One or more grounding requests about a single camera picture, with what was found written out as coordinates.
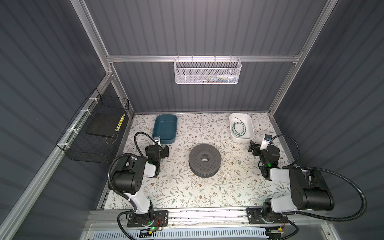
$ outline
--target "floral tablecloth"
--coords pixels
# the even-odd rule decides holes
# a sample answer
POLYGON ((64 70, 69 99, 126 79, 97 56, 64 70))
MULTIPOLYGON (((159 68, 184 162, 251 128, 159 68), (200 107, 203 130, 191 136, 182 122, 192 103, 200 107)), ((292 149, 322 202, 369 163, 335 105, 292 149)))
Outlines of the floral tablecloth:
MULTIPOLYGON (((169 145, 169 157, 163 159, 157 178, 144 178, 142 189, 155 208, 232 207, 262 205, 268 197, 290 194, 289 184, 266 181, 257 167, 259 157, 248 152, 248 143, 230 138, 229 113, 177 114, 176 141, 169 145), (201 178, 189 168, 190 150, 197 144, 214 145, 221 153, 219 172, 210 178, 201 178)), ((249 113, 255 130, 254 141, 261 143, 264 134, 276 135, 267 113, 249 113)), ((138 152, 133 136, 143 131, 152 135, 158 115, 135 115, 124 152, 138 152)), ((141 151, 150 140, 139 135, 141 151)), ((286 154, 280 142, 280 163, 287 165, 286 154)), ((129 208, 127 200, 113 191, 108 193, 104 209, 129 208)))

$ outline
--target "gray wall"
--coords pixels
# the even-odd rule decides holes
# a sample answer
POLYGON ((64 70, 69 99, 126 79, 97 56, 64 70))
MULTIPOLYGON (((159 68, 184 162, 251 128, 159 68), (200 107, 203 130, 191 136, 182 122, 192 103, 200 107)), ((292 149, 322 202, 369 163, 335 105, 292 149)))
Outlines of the gray wall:
MULTIPOLYGON (((69 0, 0 1, 0 42, 2 222, 105 72, 69 0)), ((15 239, 77 237, 104 173, 64 159, 15 239)))
MULTIPOLYGON (((275 114, 282 133, 299 143, 301 166, 339 172, 365 193, 365 214, 336 223, 342 239, 382 239, 383 20, 383 1, 339 1, 275 114)), ((326 180, 336 203, 331 216, 359 209, 352 187, 326 180)))
MULTIPOLYGON (((293 55, 324 2, 86 0, 110 55, 293 55)), ((115 66, 138 113, 268 110, 291 64, 243 63, 239 83, 220 86, 177 85, 170 63, 115 66)))
POLYGON ((268 110, 292 63, 243 63, 238 84, 176 84, 173 63, 114 63, 135 112, 268 110))

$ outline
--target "blue tray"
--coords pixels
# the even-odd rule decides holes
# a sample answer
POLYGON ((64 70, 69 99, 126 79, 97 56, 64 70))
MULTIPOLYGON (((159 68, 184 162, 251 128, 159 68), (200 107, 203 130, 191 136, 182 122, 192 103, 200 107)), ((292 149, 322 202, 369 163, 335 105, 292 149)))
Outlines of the blue tray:
POLYGON ((163 114, 156 118, 152 137, 160 137, 161 144, 171 144, 176 140, 177 117, 163 114))

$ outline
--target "perforated spool disc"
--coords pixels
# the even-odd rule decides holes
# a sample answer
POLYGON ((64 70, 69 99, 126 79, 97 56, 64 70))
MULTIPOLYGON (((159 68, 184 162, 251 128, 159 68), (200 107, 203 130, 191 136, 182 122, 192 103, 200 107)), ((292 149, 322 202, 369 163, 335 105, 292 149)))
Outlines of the perforated spool disc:
POLYGON ((189 167, 199 177, 212 177, 221 164, 220 152, 212 145, 199 144, 189 153, 189 167))

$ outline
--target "green wire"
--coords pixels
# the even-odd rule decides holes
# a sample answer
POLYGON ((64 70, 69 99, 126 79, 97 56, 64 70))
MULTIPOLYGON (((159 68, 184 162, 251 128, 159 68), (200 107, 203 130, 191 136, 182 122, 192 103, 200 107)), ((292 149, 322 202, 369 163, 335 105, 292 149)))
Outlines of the green wire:
POLYGON ((245 124, 243 123, 243 121, 241 121, 238 118, 236 118, 236 119, 239 120, 240 122, 234 122, 233 123, 232 132, 236 137, 241 137, 247 132, 247 129, 245 128, 245 124), (243 130, 241 132, 236 131, 236 129, 235 129, 236 124, 241 124, 243 126, 243 130))

